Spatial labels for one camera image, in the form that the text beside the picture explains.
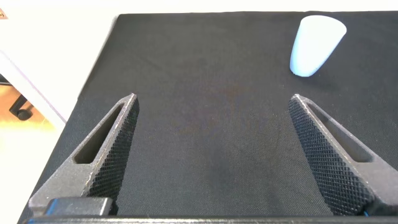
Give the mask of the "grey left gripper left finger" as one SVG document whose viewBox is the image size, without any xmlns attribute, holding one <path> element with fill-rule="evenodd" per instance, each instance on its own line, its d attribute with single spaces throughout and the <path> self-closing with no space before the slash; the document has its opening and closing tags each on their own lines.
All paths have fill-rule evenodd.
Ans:
<svg viewBox="0 0 398 224">
<path fill-rule="evenodd" d="M 29 199 L 34 215 L 52 199 L 107 197 L 116 200 L 122 186 L 139 114 L 137 95 L 121 98 Z"/>
</svg>

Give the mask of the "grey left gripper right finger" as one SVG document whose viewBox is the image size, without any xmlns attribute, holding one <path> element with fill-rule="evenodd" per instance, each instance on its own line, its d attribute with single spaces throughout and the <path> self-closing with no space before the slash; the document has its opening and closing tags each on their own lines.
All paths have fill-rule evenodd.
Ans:
<svg viewBox="0 0 398 224">
<path fill-rule="evenodd" d="M 289 114 L 318 189 L 335 215 L 396 216 L 397 170 L 312 100 L 295 94 Z"/>
</svg>

